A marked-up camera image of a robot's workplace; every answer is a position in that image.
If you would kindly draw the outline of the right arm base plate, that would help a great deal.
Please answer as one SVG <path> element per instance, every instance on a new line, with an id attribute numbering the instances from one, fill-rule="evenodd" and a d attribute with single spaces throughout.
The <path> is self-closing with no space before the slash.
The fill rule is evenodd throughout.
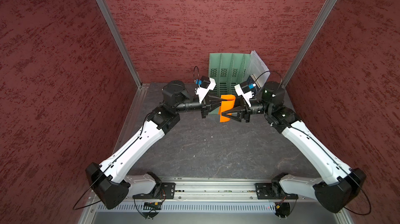
<path id="1" fill-rule="evenodd" d="M 278 183 L 255 183 L 255 191 L 259 200 L 297 200 L 297 194 L 288 194 Z"/>

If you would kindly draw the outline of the orange square paper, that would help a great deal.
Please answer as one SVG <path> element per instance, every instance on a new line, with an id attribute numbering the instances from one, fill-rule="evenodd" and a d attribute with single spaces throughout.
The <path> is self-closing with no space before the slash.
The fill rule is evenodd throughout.
<path id="1" fill-rule="evenodd" d="M 223 113 L 234 108 L 236 97 L 234 95 L 222 95 L 221 99 L 223 99 L 223 101 L 219 107 L 218 114 L 220 116 L 220 122 L 225 123 L 228 122 L 230 118 L 223 116 Z"/>

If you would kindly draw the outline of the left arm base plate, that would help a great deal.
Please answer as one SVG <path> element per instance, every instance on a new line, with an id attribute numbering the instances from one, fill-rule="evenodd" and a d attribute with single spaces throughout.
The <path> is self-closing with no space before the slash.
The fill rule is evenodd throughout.
<path id="1" fill-rule="evenodd" d="M 137 194 L 132 197 L 136 199 L 158 199 L 168 200 L 173 199 L 175 196 L 176 183 L 174 182 L 161 182 L 157 183 L 152 191 L 148 194 Z"/>

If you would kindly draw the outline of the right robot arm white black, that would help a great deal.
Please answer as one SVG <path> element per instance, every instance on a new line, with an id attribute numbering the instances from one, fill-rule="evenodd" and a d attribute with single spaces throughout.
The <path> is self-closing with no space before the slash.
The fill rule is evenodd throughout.
<path id="1" fill-rule="evenodd" d="M 300 117 L 284 105 L 285 90 L 274 81 L 262 88 L 255 82 L 235 85 L 238 96 L 235 107 L 222 116 L 240 122 L 263 114 L 270 126 L 291 141 L 319 173 L 318 178 L 306 178 L 281 173 L 271 181 L 274 197 L 280 199 L 296 194 L 318 201 L 326 210 L 338 213 L 362 191 L 365 173 L 352 169 L 326 148 L 307 128 Z"/>

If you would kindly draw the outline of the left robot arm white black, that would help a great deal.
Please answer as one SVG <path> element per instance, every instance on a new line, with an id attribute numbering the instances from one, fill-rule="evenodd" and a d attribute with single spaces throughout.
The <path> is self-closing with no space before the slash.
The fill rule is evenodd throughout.
<path id="1" fill-rule="evenodd" d="M 146 115 L 142 127 L 118 151 L 100 164 L 91 163 L 85 170 L 90 188 L 107 209 L 118 206 L 129 194 L 160 197 L 161 180 L 151 172 L 125 177 L 139 158 L 180 121 L 181 112 L 200 111 L 202 118 L 221 105 L 222 100 L 209 96 L 216 82 L 202 76 L 196 80 L 195 95 L 191 96 L 180 80 L 162 89 L 163 101 Z"/>

